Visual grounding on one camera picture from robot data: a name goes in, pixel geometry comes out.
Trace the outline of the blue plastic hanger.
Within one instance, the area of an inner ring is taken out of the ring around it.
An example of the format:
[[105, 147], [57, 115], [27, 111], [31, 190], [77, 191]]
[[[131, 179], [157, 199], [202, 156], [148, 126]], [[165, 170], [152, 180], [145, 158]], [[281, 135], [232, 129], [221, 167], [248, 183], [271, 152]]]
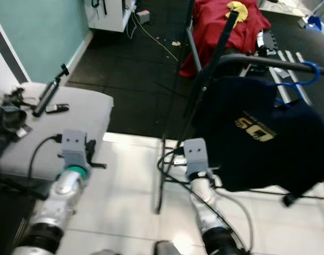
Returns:
[[[305, 92], [304, 88], [318, 82], [320, 76], [322, 75], [321, 69], [315, 63], [310, 61], [300, 63], [285, 62], [285, 64], [289, 64], [289, 66], [283, 66], [281, 67], [281, 70], [286, 70], [289, 73], [289, 77], [292, 78], [292, 82], [283, 82], [282, 80], [276, 81], [276, 86], [279, 89], [281, 99], [284, 100], [284, 104], [292, 101], [287, 92], [287, 88], [290, 88], [296, 92], [300, 100], [303, 100], [307, 105], [312, 105], [312, 101], [307, 92]], [[298, 78], [295, 79], [295, 71], [306, 71], [308, 73], [312, 73], [313, 78], [303, 81], [299, 80]]]

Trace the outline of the grey upholstered ottoman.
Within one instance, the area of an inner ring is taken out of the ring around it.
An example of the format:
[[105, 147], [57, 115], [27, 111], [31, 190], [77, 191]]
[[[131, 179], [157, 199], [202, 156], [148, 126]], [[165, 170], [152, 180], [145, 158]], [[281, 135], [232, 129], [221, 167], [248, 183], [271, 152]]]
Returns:
[[[23, 97], [31, 104], [36, 104], [36, 98], [45, 89], [45, 83], [26, 82], [20, 86], [24, 88]], [[88, 140], [96, 140], [96, 152], [92, 156], [92, 162], [107, 165], [106, 157], [103, 156], [106, 151], [103, 138], [108, 131], [113, 98], [92, 90], [60, 87], [47, 108], [55, 104], [68, 104], [70, 109], [57, 114], [43, 114], [41, 117], [33, 117], [29, 113], [25, 123], [32, 131], [4, 151], [0, 158], [2, 174], [27, 176], [29, 162], [36, 146], [43, 139], [63, 133], [67, 129], [83, 131]], [[47, 141], [42, 145], [33, 161], [32, 177], [53, 179], [63, 168], [63, 159], [58, 158], [61, 152], [62, 144]]]

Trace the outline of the black selfie stick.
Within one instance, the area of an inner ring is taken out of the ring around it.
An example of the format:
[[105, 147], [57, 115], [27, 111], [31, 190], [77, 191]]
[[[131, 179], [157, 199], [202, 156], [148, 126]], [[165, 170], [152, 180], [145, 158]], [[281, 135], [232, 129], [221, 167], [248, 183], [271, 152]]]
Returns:
[[62, 70], [54, 80], [50, 83], [48, 83], [45, 86], [45, 89], [41, 93], [39, 97], [39, 103], [34, 107], [33, 109], [33, 116], [34, 117], [41, 117], [43, 112], [45, 112], [46, 107], [50, 103], [50, 101], [53, 99], [55, 93], [58, 91], [58, 87], [60, 86], [60, 82], [62, 81], [62, 77], [69, 75], [69, 69], [65, 64], [62, 64]]

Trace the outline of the black rubber floor mat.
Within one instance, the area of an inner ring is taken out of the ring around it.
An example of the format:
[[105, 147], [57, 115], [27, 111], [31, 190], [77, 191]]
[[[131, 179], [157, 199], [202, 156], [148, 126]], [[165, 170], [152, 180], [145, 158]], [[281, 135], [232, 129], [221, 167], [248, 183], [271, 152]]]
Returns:
[[177, 75], [181, 48], [172, 46], [182, 36], [186, 0], [137, 0], [137, 7], [152, 12], [152, 23], [126, 32], [94, 30], [82, 58], [67, 81], [68, 87], [84, 88], [113, 97], [108, 130], [161, 138], [165, 113], [174, 102], [168, 138], [177, 139], [185, 126], [181, 116], [192, 80]]

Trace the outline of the grey robot right foot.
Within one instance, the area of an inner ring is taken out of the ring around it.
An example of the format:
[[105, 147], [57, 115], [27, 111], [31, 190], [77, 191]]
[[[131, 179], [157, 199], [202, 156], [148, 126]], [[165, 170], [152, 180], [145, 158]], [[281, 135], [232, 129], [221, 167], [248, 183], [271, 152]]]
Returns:
[[153, 255], [182, 255], [177, 247], [167, 240], [156, 241], [153, 245]]

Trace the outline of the white cabinet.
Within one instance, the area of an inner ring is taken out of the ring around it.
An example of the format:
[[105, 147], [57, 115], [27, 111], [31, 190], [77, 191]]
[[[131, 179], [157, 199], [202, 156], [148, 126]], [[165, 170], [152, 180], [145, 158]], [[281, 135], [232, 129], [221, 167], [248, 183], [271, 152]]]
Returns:
[[89, 28], [123, 32], [137, 0], [82, 0]]

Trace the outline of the grey power adapter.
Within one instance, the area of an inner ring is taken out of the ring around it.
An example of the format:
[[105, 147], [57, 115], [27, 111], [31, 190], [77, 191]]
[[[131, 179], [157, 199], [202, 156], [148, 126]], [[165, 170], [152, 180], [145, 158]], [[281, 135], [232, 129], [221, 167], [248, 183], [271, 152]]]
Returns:
[[151, 13], [149, 10], [142, 10], [135, 13], [136, 14], [136, 20], [139, 24], [146, 24], [150, 22], [151, 19]]

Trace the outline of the red cloth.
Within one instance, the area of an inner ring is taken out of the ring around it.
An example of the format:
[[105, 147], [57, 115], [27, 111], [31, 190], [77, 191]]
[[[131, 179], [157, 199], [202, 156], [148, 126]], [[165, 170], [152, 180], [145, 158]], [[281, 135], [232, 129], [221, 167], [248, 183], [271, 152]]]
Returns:
[[201, 66], [210, 62], [217, 43], [227, 23], [232, 2], [244, 5], [247, 17], [238, 18], [225, 46], [238, 53], [256, 53], [257, 38], [261, 31], [271, 29], [271, 22], [264, 17], [257, 0], [195, 0], [193, 5], [193, 40]]

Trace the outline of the black metal clothes rack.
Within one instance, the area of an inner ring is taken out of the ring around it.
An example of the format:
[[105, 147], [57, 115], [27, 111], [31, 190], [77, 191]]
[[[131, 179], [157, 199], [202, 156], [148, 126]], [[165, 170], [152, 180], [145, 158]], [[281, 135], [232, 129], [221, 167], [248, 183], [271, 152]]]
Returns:
[[[193, 80], [193, 83], [191, 85], [191, 88], [198, 88], [200, 90], [206, 89], [207, 85], [206, 83], [213, 79], [213, 75], [215, 73], [216, 68], [221, 65], [228, 65], [230, 63], [245, 63], [249, 65], [261, 65], [266, 67], [278, 67], [282, 68], [283, 70], [288, 71], [305, 71], [308, 73], [316, 73], [316, 68], [314, 66], [306, 66], [301, 63], [291, 63], [288, 61], [279, 61], [271, 58], [266, 57], [259, 57], [259, 56], [249, 56], [247, 54], [225, 54], [223, 55], [223, 51], [225, 49], [225, 46], [228, 42], [228, 39], [230, 37], [230, 34], [232, 33], [232, 25], [236, 22], [238, 13], [237, 11], [232, 11], [230, 14], [230, 17], [228, 17], [227, 23], [223, 27], [222, 31], [220, 32], [220, 37], [218, 38], [216, 46], [218, 49], [216, 49], [213, 53], [213, 55], [210, 58], [210, 63], [206, 67], [203, 67], [201, 65], [201, 61], [199, 60], [199, 54], [196, 47], [196, 44], [194, 43], [193, 39], [193, 8], [194, 3], [196, 0], [186, 0], [188, 7], [186, 8], [187, 12], [184, 21], [184, 26], [182, 27], [184, 29], [183, 37], [182, 37], [182, 45], [181, 45], [181, 57], [186, 54], [186, 49], [188, 46], [190, 47], [190, 54], [194, 62], [194, 66], [196, 70], [198, 71], [198, 76], [196, 76]], [[324, 68], [320, 67], [318, 68], [320, 71], [320, 74], [324, 75]], [[186, 106], [186, 110], [184, 110], [184, 114], [181, 116], [182, 120], [186, 120], [186, 124], [184, 126], [184, 129], [182, 131], [182, 134], [180, 138], [184, 138], [186, 136], [186, 133], [188, 133], [189, 128], [191, 126], [191, 118], [194, 116], [194, 112], [197, 110], [196, 107], [198, 104], [201, 103], [201, 100], [204, 97], [205, 92], [199, 92], [199, 94], [196, 95], [196, 97], [189, 97], [187, 99], [188, 105]], [[174, 152], [176, 148], [179, 148], [181, 146], [182, 141], [177, 140], [177, 143], [174, 147], [167, 146], [167, 136], [169, 134], [169, 122], [170, 120], [173, 120], [170, 118], [174, 102], [176, 98], [180, 98], [181, 96], [174, 96], [172, 95], [170, 97], [169, 104], [167, 106], [167, 112], [165, 113], [165, 121], [164, 121], [164, 131], [162, 134], [162, 137], [160, 138], [161, 143], [161, 151], [163, 153], [160, 160], [162, 160], [162, 169], [159, 173], [159, 183], [157, 185], [157, 195], [154, 200], [154, 209], [153, 213], [155, 215], [159, 215], [160, 211], [164, 204], [164, 187], [167, 182], [174, 183], [174, 184], [189, 184], [188, 182], [182, 182], [179, 180], [175, 180], [174, 178], [170, 177], [168, 175], [169, 171], [171, 170], [172, 163], [171, 161], [167, 162], [164, 161], [167, 156], [164, 156], [164, 153], [167, 153], [169, 151]], [[308, 195], [296, 195], [296, 194], [285, 194], [285, 193], [278, 193], [278, 192], [267, 192], [267, 191], [261, 191], [261, 190], [248, 190], [248, 192], [253, 193], [262, 193], [262, 194], [271, 194], [271, 195], [282, 195], [283, 196], [283, 205], [285, 207], [290, 207], [295, 204], [296, 201], [300, 199], [318, 199], [324, 201], [324, 197], [320, 196], [308, 196]]]

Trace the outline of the yellow cloth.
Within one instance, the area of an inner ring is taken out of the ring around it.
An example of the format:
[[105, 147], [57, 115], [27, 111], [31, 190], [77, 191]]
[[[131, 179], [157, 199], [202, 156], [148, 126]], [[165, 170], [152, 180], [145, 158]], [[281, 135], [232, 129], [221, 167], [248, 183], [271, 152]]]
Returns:
[[228, 12], [225, 14], [225, 18], [228, 19], [233, 12], [237, 12], [236, 22], [245, 22], [249, 17], [249, 9], [242, 2], [232, 1], [227, 3]]

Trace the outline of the blue dustpan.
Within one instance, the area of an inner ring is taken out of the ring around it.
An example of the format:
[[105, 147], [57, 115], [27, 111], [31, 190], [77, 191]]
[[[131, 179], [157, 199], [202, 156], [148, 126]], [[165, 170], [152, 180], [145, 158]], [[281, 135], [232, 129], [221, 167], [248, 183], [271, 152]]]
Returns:
[[308, 15], [305, 29], [309, 31], [322, 31], [321, 19], [317, 15]]

